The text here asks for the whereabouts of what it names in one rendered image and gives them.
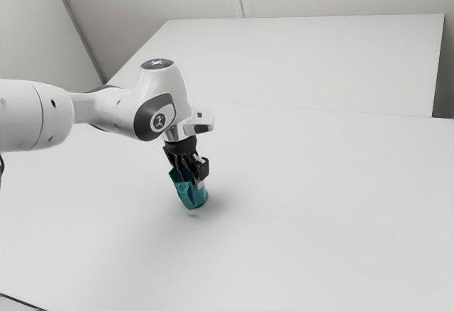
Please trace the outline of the teal faceted mug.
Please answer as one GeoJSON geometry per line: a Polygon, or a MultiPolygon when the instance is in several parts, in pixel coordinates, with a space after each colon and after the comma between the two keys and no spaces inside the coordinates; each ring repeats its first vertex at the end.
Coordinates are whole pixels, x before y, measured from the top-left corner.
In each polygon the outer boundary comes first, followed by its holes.
{"type": "Polygon", "coordinates": [[[206,203],[205,184],[203,181],[197,180],[191,172],[172,168],[169,176],[176,188],[178,197],[188,210],[197,209],[206,203]]]}

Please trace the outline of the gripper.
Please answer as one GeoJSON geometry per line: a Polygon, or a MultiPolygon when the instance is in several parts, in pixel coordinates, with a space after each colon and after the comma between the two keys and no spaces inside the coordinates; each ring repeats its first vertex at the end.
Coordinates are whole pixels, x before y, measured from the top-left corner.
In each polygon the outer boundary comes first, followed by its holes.
{"type": "Polygon", "coordinates": [[[201,188],[209,175],[209,159],[196,153],[196,145],[196,136],[190,136],[178,142],[165,141],[163,151],[184,182],[194,182],[196,188],[201,188]]]}

